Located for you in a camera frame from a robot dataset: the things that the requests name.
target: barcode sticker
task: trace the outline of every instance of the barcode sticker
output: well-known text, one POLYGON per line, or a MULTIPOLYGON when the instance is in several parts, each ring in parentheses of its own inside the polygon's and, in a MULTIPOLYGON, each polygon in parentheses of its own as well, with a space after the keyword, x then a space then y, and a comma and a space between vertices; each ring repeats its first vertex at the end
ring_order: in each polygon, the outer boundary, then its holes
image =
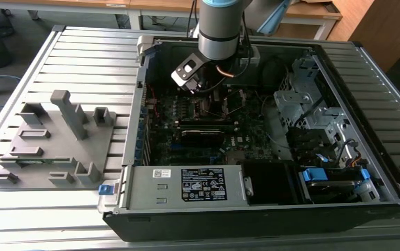
POLYGON ((153 170, 153 177, 154 178, 170 178, 171 177, 171 170, 170 169, 154 169, 153 170))
POLYGON ((118 7, 118 8, 125 8, 125 4, 106 4, 107 7, 118 7))

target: table leg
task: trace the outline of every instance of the table leg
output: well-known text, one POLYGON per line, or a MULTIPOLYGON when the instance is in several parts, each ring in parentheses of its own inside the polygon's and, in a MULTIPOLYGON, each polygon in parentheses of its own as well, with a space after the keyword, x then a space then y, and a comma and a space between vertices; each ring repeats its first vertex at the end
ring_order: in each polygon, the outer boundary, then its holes
POLYGON ((320 26, 320 29, 317 31, 317 34, 314 35, 316 40, 327 40, 329 33, 332 31, 332 28, 335 26, 336 20, 335 19, 325 19, 324 24, 320 26))
POLYGON ((130 28, 133 30, 142 30, 141 11, 138 9, 127 10, 130 18, 130 28))
POLYGON ((39 20, 39 11, 38 10, 28 10, 27 11, 30 13, 31 19, 32 20, 39 20))

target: red wire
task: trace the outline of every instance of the red wire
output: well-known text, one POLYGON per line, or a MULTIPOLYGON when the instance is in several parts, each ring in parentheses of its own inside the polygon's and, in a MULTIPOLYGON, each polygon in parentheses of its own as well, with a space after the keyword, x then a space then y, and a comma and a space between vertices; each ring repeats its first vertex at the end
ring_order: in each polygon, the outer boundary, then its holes
MULTIPOLYGON (((150 91, 151 91, 151 97, 154 99, 157 99, 155 97, 155 91, 153 90, 153 87, 147 84, 147 87, 150 88, 150 91)), ((155 115, 157 115, 157 118, 159 118, 159 114, 158 114, 158 111, 157 111, 157 103, 153 105, 154 109, 155 109, 155 115)))

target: blue tab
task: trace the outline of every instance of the blue tab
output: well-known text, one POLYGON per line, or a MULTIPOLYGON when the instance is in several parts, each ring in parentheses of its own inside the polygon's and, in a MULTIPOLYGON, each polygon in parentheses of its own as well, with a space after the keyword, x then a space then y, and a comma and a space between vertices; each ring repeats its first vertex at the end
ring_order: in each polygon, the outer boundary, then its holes
POLYGON ((371 178, 371 174, 369 174, 369 172, 368 172, 367 169, 361 169, 361 175, 363 175, 364 179, 369 179, 371 178))
POLYGON ((324 168, 308 168, 302 171, 305 181, 328 180, 328 175, 324 168))
POLYGON ((98 189, 99 195, 114 195, 114 186, 110 185, 101 185, 98 189))
POLYGON ((321 154, 317 153, 316 155, 321 158, 323 162, 329 162, 329 159, 324 157, 321 154))

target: wooden desk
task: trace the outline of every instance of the wooden desk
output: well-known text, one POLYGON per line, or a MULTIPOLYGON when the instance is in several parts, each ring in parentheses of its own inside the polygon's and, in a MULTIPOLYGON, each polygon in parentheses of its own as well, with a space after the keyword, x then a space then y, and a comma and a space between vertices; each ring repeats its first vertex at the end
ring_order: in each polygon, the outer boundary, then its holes
MULTIPOLYGON (((130 16, 131 29, 141 30, 142 16, 189 17, 192 3, 192 0, 0 0, 0 8, 123 14, 130 16)), ((300 2, 288 9, 282 23, 318 26, 314 39, 325 40, 341 17, 340 13, 328 12, 323 4, 300 2)))
POLYGON ((129 3, 130 0, 0 0, 0 9, 126 15, 129 3))
MULTIPOLYGON (((138 21, 133 21, 133 19, 138 20, 141 16, 189 17, 192 4, 192 0, 130 0, 127 6, 130 24, 137 23, 138 21)), ((281 23, 318 26, 314 39, 325 40, 341 17, 340 13, 328 12, 323 4, 300 2, 289 7, 281 23)), ((131 28, 141 29, 142 26, 138 25, 131 28)))

